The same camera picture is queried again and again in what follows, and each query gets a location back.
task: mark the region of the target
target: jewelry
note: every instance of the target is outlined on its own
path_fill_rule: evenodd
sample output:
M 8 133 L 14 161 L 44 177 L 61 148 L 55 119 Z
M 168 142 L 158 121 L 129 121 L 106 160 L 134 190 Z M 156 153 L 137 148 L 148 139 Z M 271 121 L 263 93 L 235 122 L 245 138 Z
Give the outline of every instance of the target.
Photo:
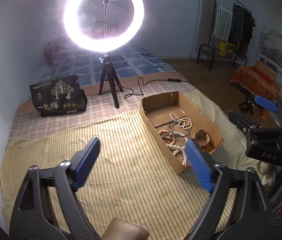
M 205 130 L 203 130 L 203 129 L 197 130 L 197 131 L 195 132 L 194 136 L 193 136 L 193 139 L 194 139 L 194 140 L 199 139 L 199 138 L 205 138 L 205 139 L 207 140 L 207 142 L 204 143 L 204 144 L 198 143 L 201 148 L 206 147 L 206 146 L 210 143 L 210 141 L 211 141 L 210 136 L 209 136 L 208 133 L 207 133 Z
M 171 125 L 173 125 L 174 123 L 178 123 L 176 121 L 172 121 L 170 124 L 169 124 L 169 131 L 174 135 L 174 136 L 179 136 L 179 137 L 187 137 L 188 134 L 189 134 L 189 130 L 186 130 L 188 133 L 187 134 L 183 134 L 183 133 L 180 133 L 180 132 L 176 132 L 176 131 L 171 131 Z
M 178 118 L 174 113 L 170 113 L 170 117 L 172 121 L 176 122 L 181 129 L 188 131 L 192 127 L 192 122 L 188 117 Z
M 166 147 L 168 148 L 168 149 L 170 149 L 170 150 L 174 150 L 173 151 L 173 155 L 174 156 L 176 156 L 177 155 L 177 153 L 179 153 L 179 152 L 181 152 L 182 153 L 182 155 L 183 155 L 183 162 L 182 162 L 182 166 L 186 166 L 186 163 L 187 163 L 187 160 L 188 160 L 188 158 L 186 157 L 186 155 L 185 155 L 185 145 L 184 146 L 178 146 L 178 145 L 170 145 L 170 144 L 165 144 L 166 145 Z
M 176 142 L 174 135 L 169 131 L 160 130 L 158 134 L 166 144 L 173 145 Z

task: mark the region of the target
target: orange tablecloth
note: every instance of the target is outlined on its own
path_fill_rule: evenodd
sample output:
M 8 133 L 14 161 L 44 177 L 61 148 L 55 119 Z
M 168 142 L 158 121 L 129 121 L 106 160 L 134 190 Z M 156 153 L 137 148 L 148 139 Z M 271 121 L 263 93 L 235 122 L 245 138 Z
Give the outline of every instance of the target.
M 276 100 L 281 85 L 274 81 L 270 84 L 259 74 L 254 72 L 250 66 L 239 67 L 233 74 L 230 84 L 238 83 L 245 87 L 254 96 L 262 96 L 268 100 Z

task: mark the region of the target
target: small black tripod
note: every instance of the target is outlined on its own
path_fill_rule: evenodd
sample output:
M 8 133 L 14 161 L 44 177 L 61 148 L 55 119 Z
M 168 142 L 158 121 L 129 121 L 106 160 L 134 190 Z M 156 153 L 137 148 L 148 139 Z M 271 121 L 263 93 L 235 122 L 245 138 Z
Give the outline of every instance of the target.
M 106 39 L 108 37 L 107 34 L 107 26 L 106 26 L 106 11 L 108 8 L 108 5 L 110 4 L 110 1 L 117 1 L 117 0 L 103 0 L 103 5 L 104 5 L 104 38 Z M 119 86 L 119 89 L 121 92 L 123 92 L 123 88 L 121 87 L 118 75 L 112 65 L 112 62 L 110 60 L 109 55 L 104 55 L 104 58 L 99 58 L 100 62 L 103 65 L 103 70 L 101 74 L 101 81 L 100 81 L 100 90 L 99 90 L 99 96 L 102 95 L 102 90 L 103 90 L 103 84 L 104 81 L 109 81 L 110 88 L 111 88 L 111 93 L 114 101 L 114 105 L 116 108 L 119 108 L 119 100 L 118 100 L 118 95 L 117 95 L 117 90 L 115 88 L 115 82 Z

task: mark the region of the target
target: tree illustration on bag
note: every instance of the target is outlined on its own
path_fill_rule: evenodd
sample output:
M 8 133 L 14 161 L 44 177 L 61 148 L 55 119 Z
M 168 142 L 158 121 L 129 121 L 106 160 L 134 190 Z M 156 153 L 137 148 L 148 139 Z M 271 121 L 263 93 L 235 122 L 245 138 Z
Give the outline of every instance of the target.
M 53 89 L 51 89 L 51 94 L 56 97 L 56 100 L 59 100 L 59 95 L 65 95 L 66 99 L 71 99 L 71 93 L 74 91 L 74 88 L 70 85 L 64 83 L 61 79 L 56 83 Z

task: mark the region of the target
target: black bag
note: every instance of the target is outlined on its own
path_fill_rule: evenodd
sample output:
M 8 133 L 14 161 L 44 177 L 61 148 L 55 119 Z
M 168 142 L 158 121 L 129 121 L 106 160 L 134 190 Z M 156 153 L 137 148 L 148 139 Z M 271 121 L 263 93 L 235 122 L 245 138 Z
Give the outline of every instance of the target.
M 30 86 L 32 103 L 41 116 L 84 112 L 87 97 L 77 75 Z

